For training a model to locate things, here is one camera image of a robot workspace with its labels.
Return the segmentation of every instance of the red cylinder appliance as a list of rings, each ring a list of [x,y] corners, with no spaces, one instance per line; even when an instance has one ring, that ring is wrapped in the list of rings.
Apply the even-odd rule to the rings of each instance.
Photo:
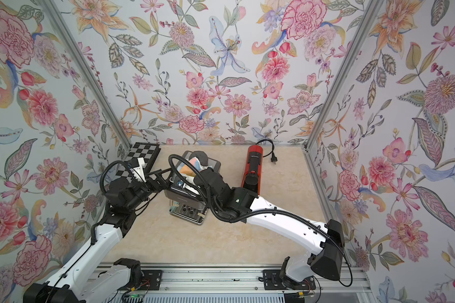
[[[260,194],[261,164],[263,163],[263,148],[259,145],[251,145],[248,148],[246,166],[244,168],[243,182],[241,186]]]

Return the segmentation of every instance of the beige table surface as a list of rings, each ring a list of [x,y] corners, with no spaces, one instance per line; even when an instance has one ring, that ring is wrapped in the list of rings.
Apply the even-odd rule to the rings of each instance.
[[[153,170],[168,168],[170,154],[202,150],[221,162],[221,175],[231,187],[241,185],[248,146],[162,145]],[[264,148],[265,154],[271,146]],[[325,221],[300,147],[277,146],[278,162],[264,158],[261,196],[273,204],[317,221]],[[266,228],[217,220],[210,211],[202,225],[169,213],[161,192],[140,215],[125,238],[103,262],[132,258],[145,263],[281,264],[287,256],[304,253],[297,243]]]

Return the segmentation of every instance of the checkerboard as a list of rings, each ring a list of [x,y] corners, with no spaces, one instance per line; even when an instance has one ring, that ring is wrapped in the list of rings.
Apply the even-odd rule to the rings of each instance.
[[[152,169],[153,163],[157,159],[159,152],[160,147],[158,144],[137,142],[131,147],[130,152],[124,161],[128,161],[133,158],[143,158],[146,163],[144,172],[147,174]],[[123,166],[120,165],[118,171],[116,172],[116,175],[121,177],[128,177],[128,172]]]

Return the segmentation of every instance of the metal grille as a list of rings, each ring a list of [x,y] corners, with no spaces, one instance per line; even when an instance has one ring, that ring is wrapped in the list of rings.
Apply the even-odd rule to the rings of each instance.
[[[121,303],[118,294],[110,303]],[[128,303],[285,303],[283,294],[148,294],[144,298],[131,298]]]

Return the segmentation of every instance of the floral wallpaper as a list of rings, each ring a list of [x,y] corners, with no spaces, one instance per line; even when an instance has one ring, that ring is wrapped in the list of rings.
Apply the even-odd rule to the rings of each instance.
[[[132,141],[303,144],[369,1],[54,2]]]
[[[376,299],[455,302],[455,1],[385,0],[316,139]]]
[[[41,7],[0,1],[0,303],[21,302],[89,238],[99,176],[125,153],[111,137]]]

